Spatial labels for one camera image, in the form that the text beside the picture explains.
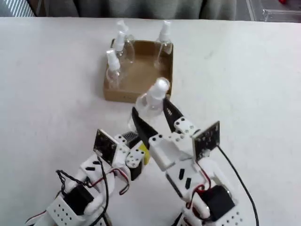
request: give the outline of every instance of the gray fabric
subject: gray fabric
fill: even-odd
[[[50,16],[235,20],[236,0],[50,0]]]

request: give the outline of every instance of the white spray nozzle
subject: white spray nozzle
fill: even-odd
[[[111,48],[107,51],[107,58],[108,58],[109,69],[111,71],[115,71],[120,68],[120,62],[116,56],[116,52],[114,49]]]
[[[114,41],[113,48],[116,51],[122,51],[124,47],[124,38],[125,35],[123,32],[118,32],[117,38]]]
[[[169,90],[170,82],[166,78],[157,78],[155,84],[147,92],[147,102],[157,105],[163,101]]]
[[[124,20],[117,21],[118,31],[128,34],[128,26],[124,23]]]
[[[165,20],[162,25],[162,29],[160,31],[159,40],[160,41],[168,41],[170,36],[170,25],[171,22]]]

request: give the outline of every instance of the white table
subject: white table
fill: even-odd
[[[102,95],[104,53],[116,19],[0,19],[0,225],[47,207],[60,181],[91,153],[97,128],[127,130],[131,104]],[[160,21],[127,19],[137,39]],[[204,129],[221,121],[221,147],[252,194],[262,226],[298,225],[301,190],[301,24],[176,21],[172,101]],[[167,125],[157,123],[167,131]],[[245,224],[251,204],[238,189]],[[110,198],[115,226],[169,226],[182,202],[153,160],[124,196]]]

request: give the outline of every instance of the cardboard box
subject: cardboard box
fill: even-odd
[[[153,41],[135,41],[135,62],[129,67],[127,77],[121,82],[120,89],[110,89],[109,83],[104,77],[103,94],[106,100],[135,103],[137,97],[145,93],[159,77],[165,77],[169,80],[170,89],[167,94],[171,95],[174,47],[171,54],[163,53],[162,55],[162,62],[166,64],[167,68],[164,71],[159,71],[154,67],[154,47],[155,43]]]

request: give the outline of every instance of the black circuit board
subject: black circuit board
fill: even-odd
[[[194,134],[192,141],[195,160],[199,161],[205,150],[213,150],[220,144],[220,121]]]
[[[117,143],[103,133],[101,130],[97,130],[94,151],[99,151],[102,154],[102,158],[112,165],[113,158],[116,152]]]

